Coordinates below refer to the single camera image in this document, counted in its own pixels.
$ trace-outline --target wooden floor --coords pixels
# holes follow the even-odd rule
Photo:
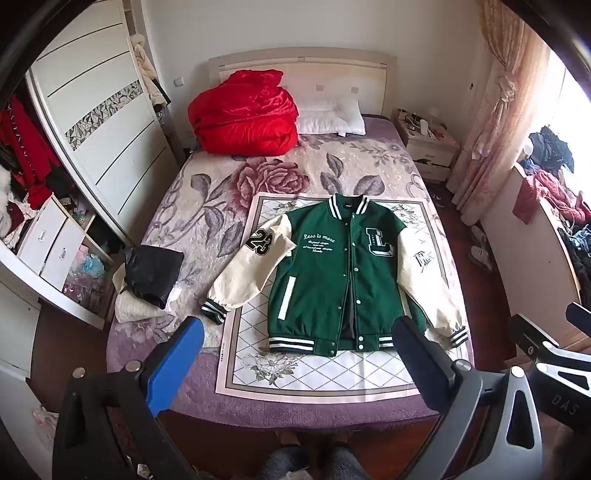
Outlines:
[[[505,359],[515,356],[506,334],[509,308],[498,273],[488,275],[467,258],[472,246],[469,229],[450,202],[447,190],[433,188],[442,198],[438,207],[462,284],[472,334],[476,367],[499,371]],[[58,411],[72,370],[106,371],[108,333],[86,325],[51,306],[41,309],[31,369],[31,388],[48,410]],[[278,446],[273,432],[253,432],[226,427],[172,411],[159,416],[166,431],[187,460],[219,478],[255,474],[265,457]],[[375,478],[395,478],[413,458],[435,419],[404,424],[393,429],[356,432],[350,444],[360,463]],[[326,435],[303,433],[303,445],[312,452]]]

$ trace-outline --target bed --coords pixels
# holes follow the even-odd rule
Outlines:
[[[393,124],[382,116],[392,112],[395,59],[339,48],[247,52],[212,59],[212,83],[241,68],[281,69],[290,93],[339,96],[355,92],[366,135],[301,135],[296,147],[282,157],[193,153],[143,240],[184,252],[180,296],[166,312],[142,304],[129,293],[119,295],[107,347],[109,370],[119,370],[132,359],[143,360],[182,319],[193,314],[206,327],[206,341],[173,410],[257,429],[388,425],[434,414],[395,352],[354,356],[344,351],[333,364],[315,356],[289,354],[269,361],[263,347],[265,330],[260,328],[268,289],[229,318],[225,327],[199,313],[209,286],[259,222],[343,193],[370,196],[423,236],[421,241],[433,260],[430,268],[439,269],[466,319],[437,212]],[[449,354],[472,360],[470,340]],[[311,380],[319,375],[326,377],[322,385]],[[361,381],[340,380],[354,375],[361,376]]]

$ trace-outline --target white pillow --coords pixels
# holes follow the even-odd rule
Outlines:
[[[365,135],[365,122],[354,98],[295,100],[298,112],[295,127],[299,134]]]

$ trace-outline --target person's leg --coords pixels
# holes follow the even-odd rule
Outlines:
[[[256,480],[280,480],[288,472],[297,472],[309,466],[306,452],[293,433],[282,432],[278,437],[282,447],[269,455]]]
[[[337,434],[319,457],[323,480],[372,480],[347,445],[348,434]]]

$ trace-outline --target red cloth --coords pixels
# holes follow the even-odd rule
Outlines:
[[[51,196],[45,177],[51,166],[59,167],[60,162],[15,95],[0,112],[0,141],[14,151],[29,192],[28,202],[32,209],[38,209]]]
[[[188,108],[203,149],[222,155],[272,157],[297,143],[297,107],[278,70],[238,70],[200,93]]]
[[[582,194],[579,193],[573,200],[560,182],[545,170],[523,179],[513,207],[513,215],[528,224],[542,198],[546,198],[565,219],[577,225],[591,222],[591,209],[583,201]]]
[[[10,235],[21,223],[25,221],[25,216],[22,214],[18,205],[14,202],[8,202],[6,211],[10,215],[10,230],[7,233],[7,235]]]

